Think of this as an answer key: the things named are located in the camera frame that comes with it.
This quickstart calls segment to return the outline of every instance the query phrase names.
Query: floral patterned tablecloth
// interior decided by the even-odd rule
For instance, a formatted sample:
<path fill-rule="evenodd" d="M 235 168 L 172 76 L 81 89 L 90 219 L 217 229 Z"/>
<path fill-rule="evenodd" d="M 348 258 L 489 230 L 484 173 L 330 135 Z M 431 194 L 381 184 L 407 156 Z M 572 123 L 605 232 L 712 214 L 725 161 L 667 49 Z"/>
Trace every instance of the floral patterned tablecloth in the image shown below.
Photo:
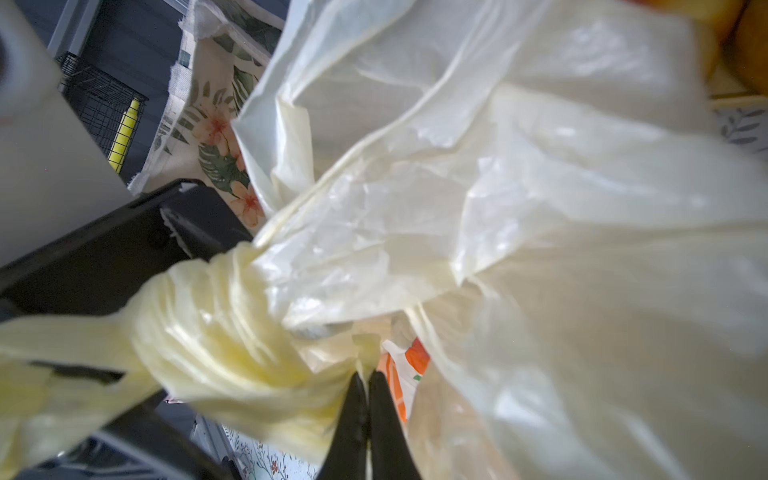
<path fill-rule="evenodd" d="M 243 480 L 314 480 L 318 467 L 223 427 Z"/>
<path fill-rule="evenodd" d="M 768 101 L 715 111 L 720 134 L 729 144 L 768 161 Z"/>
<path fill-rule="evenodd" d="M 249 0 L 191 0 L 166 104 L 133 194 L 202 180 L 256 233 L 266 217 L 230 122 L 256 87 L 283 20 Z"/>

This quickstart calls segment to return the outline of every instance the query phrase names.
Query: green leaf print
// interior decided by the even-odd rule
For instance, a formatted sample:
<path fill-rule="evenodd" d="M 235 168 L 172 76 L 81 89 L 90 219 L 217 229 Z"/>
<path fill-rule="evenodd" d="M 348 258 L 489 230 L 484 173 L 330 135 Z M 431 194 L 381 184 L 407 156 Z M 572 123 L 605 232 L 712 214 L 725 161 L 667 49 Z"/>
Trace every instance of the green leaf print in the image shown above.
<path fill-rule="evenodd" d="M 214 37 L 214 41 L 219 44 L 221 48 L 227 51 L 227 53 L 232 53 L 232 48 L 235 46 L 235 41 L 232 39 L 232 37 L 225 33 L 224 35 Z"/>
<path fill-rule="evenodd" d="M 214 94 L 214 105 L 218 105 L 219 102 L 224 98 L 224 93 L 227 91 L 226 88 L 221 88 L 220 90 L 216 90 L 216 93 Z"/>
<path fill-rule="evenodd" d="M 190 122 L 184 117 L 179 117 L 179 126 L 184 127 L 187 130 L 192 130 L 194 128 L 194 125 L 192 125 L 192 122 Z"/>
<path fill-rule="evenodd" d="M 237 168 L 237 159 L 231 155 L 222 155 L 216 145 L 200 144 L 198 161 L 210 182 L 219 190 L 232 194 L 231 184 L 238 181 L 248 187 L 248 176 Z"/>
<path fill-rule="evenodd" d="M 187 103 L 192 105 L 197 100 L 197 79 L 192 78 L 192 83 L 190 85 L 190 96 L 187 100 Z"/>
<path fill-rule="evenodd" d="M 240 60 L 251 61 L 252 57 L 250 56 L 250 53 L 245 51 L 245 49 L 243 47 L 240 47 L 239 45 L 234 46 L 232 53 L 234 53 L 234 55 L 238 57 Z"/>
<path fill-rule="evenodd" d="M 260 43 L 270 54 L 275 52 L 282 33 L 279 28 L 254 18 L 236 2 L 214 0 L 231 22 L 242 28 L 253 40 Z"/>
<path fill-rule="evenodd" d="M 185 113 L 185 114 L 187 114 L 187 116 L 188 116 L 188 117 L 189 117 L 189 118 L 190 118 L 190 119 L 191 119 L 193 122 L 197 123 L 198 121 L 200 121 L 200 117 L 198 117 L 197 115 L 195 115 L 195 114 L 194 114 L 192 111 L 189 111 L 189 110 L 185 110 L 185 111 L 184 111 L 184 113 Z"/>
<path fill-rule="evenodd" d="M 204 112 L 204 111 L 202 111 L 200 108 L 198 108 L 198 107 L 195 107 L 194 105 L 192 105 L 192 108 L 194 108 L 194 109 L 197 111 L 197 113 L 198 113 L 198 114 L 200 114 L 200 116 L 201 116 L 202 118 L 208 118 L 208 115 L 205 115 L 205 112 Z"/>
<path fill-rule="evenodd" d="M 234 74 L 232 77 L 232 90 L 234 90 L 235 97 L 235 110 L 240 113 L 240 109 L 243 108 L 245 100 L 248 99 L 248 95 L 253 91 L 253 87 L 256 86 L 256 77 L 247 71 L 240 70 L 236 66 L 234 68 Z"/>
<path fill-rule="evenodd" d="M 184 138 L 184 136 L 181 134 L 181 132 L 178 129 L 176 129 L 176 128 L 170 133 L 170 135 L 171 135 L 171 137 L 176 138 L 177 140 L 183 141 L 187 145 L 189 144 L 187 139 Z"/>
<path fill-rule="evenodd" d="M 160 125 L 157 127 L 157 131 L 160 132 L 161 135 L 168 135 L 170 132 L 170 124 L 173 123 L 173 120 L 171 120 L 168 117 L 163 117 L 163 120 L 160 122 Z"/>

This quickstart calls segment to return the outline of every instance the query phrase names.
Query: gray wall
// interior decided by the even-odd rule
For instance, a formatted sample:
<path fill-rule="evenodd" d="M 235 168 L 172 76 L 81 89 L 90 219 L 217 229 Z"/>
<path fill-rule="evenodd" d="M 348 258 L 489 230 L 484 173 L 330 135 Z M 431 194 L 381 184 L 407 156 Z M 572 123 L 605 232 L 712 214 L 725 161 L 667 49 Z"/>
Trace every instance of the gray wall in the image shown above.
<path fill-rule="evenodd" d="M 67 0 L 16 0 L 16 5 L 24 12 L 43 45 L 48 45 L 51 40 L 65 3 Z"/>
<path fill-rule="evenodd" d="M 141 170 L 168 99 L 181 13 L 161 0 L 104 0 L 82 57 L 149 98 L 120 176 Z"/>

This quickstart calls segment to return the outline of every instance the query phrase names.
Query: white plastic bag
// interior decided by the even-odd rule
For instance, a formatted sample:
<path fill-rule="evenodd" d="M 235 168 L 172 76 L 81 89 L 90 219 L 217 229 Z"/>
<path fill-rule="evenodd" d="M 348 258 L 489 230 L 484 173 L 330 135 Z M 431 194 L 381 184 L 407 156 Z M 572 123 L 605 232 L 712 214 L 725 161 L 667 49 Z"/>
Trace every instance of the white plastic bag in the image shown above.
<path fill-rule="evenodd" d="M 608 0 L 473 7 L 414 7 L 325 58 L 461 39 L 410 109 L 262 230 L 270 315 L 292 329 L 406 308 L 524 478 L 760 475 L 768 171 L 710 135 L 689 26 Z M 383 84 L 402 85 L 395 56 L 376 58 Z M 236 132 L 253 141 L 274 101 L 295 115 L 276 138 L 311 164 L 313 106 L 290 85 L 251 98 Z M 279 185 L 292 157 L 277 158 Z"/>
<path fill-rule="evenodd" d="M 131 300 L 141 368 L 318 452 L 356 353 L 314 372 L 289 330 L 405 310 L 522 478 L 760 475 L 768 171 L 710 136 L 687 24 L 612 0 L 465 3 L 292 5 L 235 125 L 273 217 Z M 411 81 L 417 64 L 438 66 Z M 336 143 L 334 121 L 365 127 Z M 4 327 L 0 353 L 38 359 Z M 318 408 L 275 415 L 292 391 Z"/>
<path fill-rule="evenodd" d="M 520 478 L 472 406 L 439 370 L 427 369 L 417 392 L 408 440 L 422 478 Z"/>

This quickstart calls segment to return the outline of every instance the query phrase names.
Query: black metal frame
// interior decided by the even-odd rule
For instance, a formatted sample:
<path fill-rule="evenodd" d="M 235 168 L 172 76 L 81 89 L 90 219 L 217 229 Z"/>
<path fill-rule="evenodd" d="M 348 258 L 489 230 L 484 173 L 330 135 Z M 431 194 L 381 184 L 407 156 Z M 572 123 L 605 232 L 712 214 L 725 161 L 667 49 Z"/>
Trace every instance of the black metal frame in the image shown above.
<path fill-rule="evenodd" d="M 131 149 L 147 97 L 71 52 L 61 55 L 57 60 L 64 74 L 59 91 L 119 173 Z M 136 118 L 131 128 L 133 134 L 126 141 L 125 137 L 118 137 L 118 132 L 125 125 L 126 112 L 131 108 L 133 100 L 138 102 L 138 108 L 131 112 Z M 124 152 L 111 158 L 113 152 L 118 153 L 115 151 L 118 144 L 124 147 Z"/>

